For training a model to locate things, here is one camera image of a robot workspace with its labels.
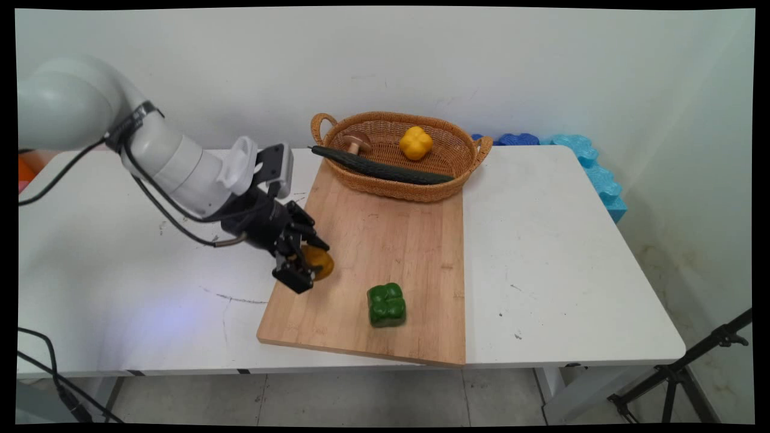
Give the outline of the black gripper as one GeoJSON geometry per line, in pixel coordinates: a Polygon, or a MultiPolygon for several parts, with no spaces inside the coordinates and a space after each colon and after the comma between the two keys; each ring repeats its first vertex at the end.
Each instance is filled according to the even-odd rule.
{"type": "Polygon", "coordinates": [[[315,219],[298,203],[279,203],[262,189],[248,189],[243,195],[229,200],[221,211],[233,215],[247,214],[220,221],[226,233],[247,235],[245,243],[274,254],[277,265],[273,277],[297,294],[310,290],[324,273],[324,251],[330,246],[323,241],[316,229],[315,219]],[[287,228],[299,236],[280,238],[287,228]]]}

